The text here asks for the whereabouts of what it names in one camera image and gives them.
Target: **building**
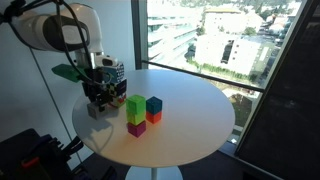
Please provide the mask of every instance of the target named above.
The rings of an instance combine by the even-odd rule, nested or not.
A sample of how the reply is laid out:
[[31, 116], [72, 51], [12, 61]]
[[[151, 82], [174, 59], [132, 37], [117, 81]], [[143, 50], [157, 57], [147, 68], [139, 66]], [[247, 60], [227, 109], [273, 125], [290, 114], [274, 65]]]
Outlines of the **building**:
[[200, 14], [190, 8], [148, 7], [149, 61], [164, 63], [183, 57], [197, 37]]
[[273, 24], [269, 27], [269, 33], [276, 36], [280, 35], [280, 33], [284, 30], [288, 19], [289, 18], [287, 16], [275, 17]]
[[251, 12], [245, 14], [234, 8], [209, 8], [205, 10], [205, 29], [207, 34], [225, 32], [241, 34], [246, 27], [259, 31], [263, 19]]
[[217, 35], [198, 39], [195, 59], [243, 75], [260, 77], [271, 57], [274, 43], [261, 37]]
[[277, 46], [282, 46], [283, 42], [284, 42], [284, 38], [287, 36], [287, 33], [289, 31], [289, 28], [291, 26], [291, 21], [288, 20], [288, 22], [284, 25], [283, 30], [279, 33], [279, 36], [277, 39], [275, 39], [276, 45]]

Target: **green part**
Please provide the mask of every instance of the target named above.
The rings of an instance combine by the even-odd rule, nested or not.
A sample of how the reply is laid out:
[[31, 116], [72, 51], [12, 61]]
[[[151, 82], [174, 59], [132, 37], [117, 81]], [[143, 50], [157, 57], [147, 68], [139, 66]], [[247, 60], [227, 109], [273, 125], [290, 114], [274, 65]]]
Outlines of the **green part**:
[[127, 111], [133, 114], [139, 114], [146, 111], [146, 98], [139, 95], [133, 95], [126, 100]]
[[[78, 68], [81, 73], [85, 74], [83, 68]], [[66, 64], [60, 64], [51, 69], [52, 72], [60, 77], [66, 78], [72, 82], [79, 81], [79, 73], [71, 66]]]
[[133, 113], [127, 111], [128, 122], [130, 122], [131, 124], [133, 124], [135, 126], [140, 124], [145, 119], [146, 119], [146, 112], [145, 111], [138, 113], [138, 114], [133, 114]]

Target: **table top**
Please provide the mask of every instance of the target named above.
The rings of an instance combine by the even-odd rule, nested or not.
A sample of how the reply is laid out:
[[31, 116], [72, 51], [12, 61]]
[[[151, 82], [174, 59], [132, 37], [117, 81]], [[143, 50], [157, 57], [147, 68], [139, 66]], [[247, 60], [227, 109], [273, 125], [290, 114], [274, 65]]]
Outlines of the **table top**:
[[170, 70], [125, 73], [127, 97], [155, 96], [163, 101], [162, 119], [139, 138], [128, 133], [126, 105], [108, 108], [103, 118], [88, 116], [88, 98], [81, 96], [73, 110], [73, 125], [83, 143], [109, 160], [139, 167], [168, 167], [202, 159], [220, 148], [231, 134], [234, 109], [209, 82]]

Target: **rooftop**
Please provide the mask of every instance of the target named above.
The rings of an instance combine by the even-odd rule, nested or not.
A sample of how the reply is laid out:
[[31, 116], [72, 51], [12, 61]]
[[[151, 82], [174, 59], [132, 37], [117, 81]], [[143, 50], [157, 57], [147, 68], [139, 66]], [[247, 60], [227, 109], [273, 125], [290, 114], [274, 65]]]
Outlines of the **rooftop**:
[[234, 8], [209, 8], [205, 10], [205, 13], [237, 13], [240, 14], [241, 11]]

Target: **glass window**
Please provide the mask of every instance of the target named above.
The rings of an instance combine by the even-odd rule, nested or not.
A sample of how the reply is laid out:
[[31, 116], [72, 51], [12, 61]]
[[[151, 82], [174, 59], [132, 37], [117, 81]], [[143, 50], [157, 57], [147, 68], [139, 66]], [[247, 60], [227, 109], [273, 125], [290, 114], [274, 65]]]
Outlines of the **glass window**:
[[239, 135], [260, 95], [250, 89], [266, 87], [301, 8], [299, 0], [149, 0], [148, 61], [248, 87], [222, 89], [231, 93]]

